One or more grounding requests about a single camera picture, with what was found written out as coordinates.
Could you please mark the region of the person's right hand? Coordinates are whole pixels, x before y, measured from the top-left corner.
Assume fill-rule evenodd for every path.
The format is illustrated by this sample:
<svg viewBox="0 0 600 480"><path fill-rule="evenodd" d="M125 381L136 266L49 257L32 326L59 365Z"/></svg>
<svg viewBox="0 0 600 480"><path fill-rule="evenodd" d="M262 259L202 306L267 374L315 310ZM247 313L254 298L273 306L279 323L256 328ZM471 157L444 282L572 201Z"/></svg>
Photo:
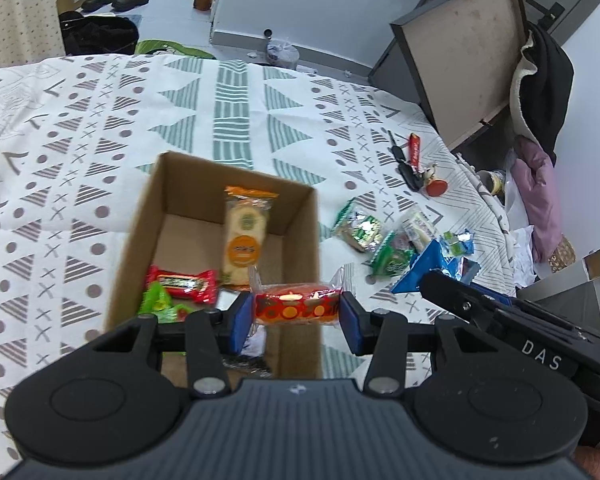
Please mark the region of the person's right hand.
<svg viewBox="0 0 600 480"><path fill-rule="evenodd" d="M600 480L600 449L579 446L574 460L594 479Z"/></svg>

